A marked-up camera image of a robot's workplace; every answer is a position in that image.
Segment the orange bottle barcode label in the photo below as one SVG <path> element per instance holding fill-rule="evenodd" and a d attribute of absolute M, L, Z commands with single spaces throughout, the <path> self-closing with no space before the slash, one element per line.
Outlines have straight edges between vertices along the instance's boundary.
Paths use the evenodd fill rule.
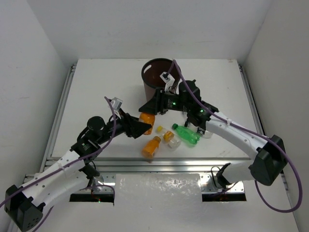
<path fill-rule="evenodd" d="M 154 123 L 155 123 L 155 115 L 147 114 L 147 113 L 141 113 L 141 114 L 140 114 L 140 117 L 139 117 L 139 121 L 151 125 L 151 128 L 148 129 L 148 130 L 144 133 L 144 135 L 150 135 L 150 134 L 152 133 L 153 126 L 154 126 Z"/>

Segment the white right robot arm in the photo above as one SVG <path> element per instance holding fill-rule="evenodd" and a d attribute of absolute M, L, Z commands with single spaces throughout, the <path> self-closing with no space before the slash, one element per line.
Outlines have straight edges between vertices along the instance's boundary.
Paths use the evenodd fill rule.
<path fill-rule="evenodd" d="M 242 180 L 255 180 L 270 186 L 287 164 L 280 137 L 261 138 L 258 134 L 249 133 L 247 128 L 231 121 L 218 108 L 203 101 L 194 81 L 180 83 L 178 94 L 157 88 L 153 99 L 159 114 L 167 110 L 186 112 L 188 121 L 194 126 L 222 137 L 251 159 L 248 163 L 225 164 L 215 178 L 216 184 L 222 188 Z"/>

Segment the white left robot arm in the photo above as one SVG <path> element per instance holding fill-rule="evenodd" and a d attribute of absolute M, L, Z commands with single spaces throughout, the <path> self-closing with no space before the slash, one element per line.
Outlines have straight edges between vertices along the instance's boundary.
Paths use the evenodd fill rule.
<path fill-rule="evenodd" d="M 91 162 L 111 143 L 115 136 L 125 134 L 134 139 L 152 126 L 121 109 L 118 98 L 106 99 L 112 116 L 108 122 L 94 116 L 87 122 L 71 148 L 44 172 L 31 181 L 6 190 L 0 204 L 22 232 L 35 230 L 51 208 L 71 194 L 88 188 L 100 173 Z"/>

